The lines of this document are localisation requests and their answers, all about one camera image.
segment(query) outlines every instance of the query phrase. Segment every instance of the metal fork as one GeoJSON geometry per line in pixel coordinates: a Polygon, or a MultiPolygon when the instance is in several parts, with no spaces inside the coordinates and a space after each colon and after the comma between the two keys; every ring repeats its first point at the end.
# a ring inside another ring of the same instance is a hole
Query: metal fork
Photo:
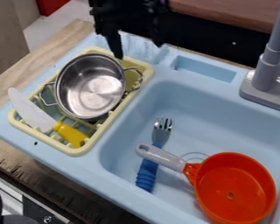
{"type": "MultiPolygon", "coordinates": [[[[172,119],[158,118],[152,131],[152,145],[162,148],[172,132],[172,119]]],[[[136,185],[151,193],[155,185],[158,164],[144,159],[136,177],[136,185]]]]}
{"type": "Polygon", "coordinates": [[[172,119],[158,118],[152,131],[152,145],[162,148],[172,132],[172,119]]]}

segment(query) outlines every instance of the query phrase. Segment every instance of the orange pan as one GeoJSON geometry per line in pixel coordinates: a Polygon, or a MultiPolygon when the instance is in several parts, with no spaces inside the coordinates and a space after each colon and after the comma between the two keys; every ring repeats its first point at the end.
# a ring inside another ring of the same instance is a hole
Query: orange pan
{"type": "Polygon", "coordinates": [[[139,144],[136,153],[184,173],[194,186],[200,209],[212,223],[259,223],[276,204],[273,178],[251,157],[223,152],[208,157],[201,164],[189,164],[148,144],[139,144]]]}

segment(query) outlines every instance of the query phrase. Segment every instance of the frying pan handle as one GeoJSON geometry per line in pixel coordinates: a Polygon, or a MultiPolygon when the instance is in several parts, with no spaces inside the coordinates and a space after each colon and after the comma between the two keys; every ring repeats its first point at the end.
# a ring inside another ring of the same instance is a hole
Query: frying pan handle
{"type": "Polygon", "coordinates": [[[138,84],[137,85],[135,85],[131,89],[128,89],[128,90],[125,91],[126,95],[131,93],[131,92],[133,92],[133,91],[135,91],[135,90],[138,90],[141,87],[142,82],[144,81],[144,75],[140,72],[140,70],[138,68],[136,68],[134,66],[131,66],[131,67],[127,67],[127,68],[123,69],[124,72],[125,71],[129,71],[129,70],[135,71],[136,73],[138,73],[140,78],[138,80],[138,84]]]}
{"type": "Polygon", "coordinates": [[[136,154],[180,173],[183,173],[186,166],[184,159],[145,143],[141,143],[136,147],[136,154]]]}
{"type": "Polygon", "coordinates": [[[48,103],[48,102],[45,100],[44,96],[43,96],[44,91],[45,91],[45,89],[46,89],[46,86],[50,86],[50,85],[54,85],[54,84],[55,84],[54,81],[51,81],[51,82],[46,83],[45,86],[43,87],[43,89],[41,90],[41,92],[39,93],[39,99],[40,99],[47,107],[58,105],[57,102],[48,103]]]}

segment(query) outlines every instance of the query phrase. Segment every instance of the toy kitchen sink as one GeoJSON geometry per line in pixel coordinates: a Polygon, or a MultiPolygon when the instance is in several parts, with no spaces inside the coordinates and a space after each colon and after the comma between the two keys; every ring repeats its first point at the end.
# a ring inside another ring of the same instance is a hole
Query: toy kitchen sink
{"type": "MultiPolygon", "coordinates": [[[[144,39],[125,35],[125,46],[126,38],[139,49],[144,45],[144,39]]],[[[106,47],[97,39],[95,35],[86,38],[23,93],[32,93],[80,50],[106,47]]],[[[148,60],[141,53],[126,54],[148,60]]],[[[186,160],[193,153],[203,159],[234,151],[263,164],[275,180],[278,198],[262,223],[280,224],[280,110],[240,97],[249,70],[169,46],[149,62],[154,66],[153,77],[87,153],[71,157],[12,127],[10,103],[0,110],[0,138],[149,223],[208,223],[180,174],[159,167],[153,193],[135,186],[142,162],[135,148],[139,143],[150,144],[155,119],[168,116],[174,127],[165,150],[186,160]]]]}

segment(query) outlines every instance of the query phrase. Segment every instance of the faucet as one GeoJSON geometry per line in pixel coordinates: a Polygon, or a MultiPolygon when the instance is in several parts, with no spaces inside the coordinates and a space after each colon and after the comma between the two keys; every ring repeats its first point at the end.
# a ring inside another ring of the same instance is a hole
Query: faucet
{"type": "Polygon", "coordinates": [[[240,96],[280,110],[280,12],[269,43],[240,88],[240,96]]]}

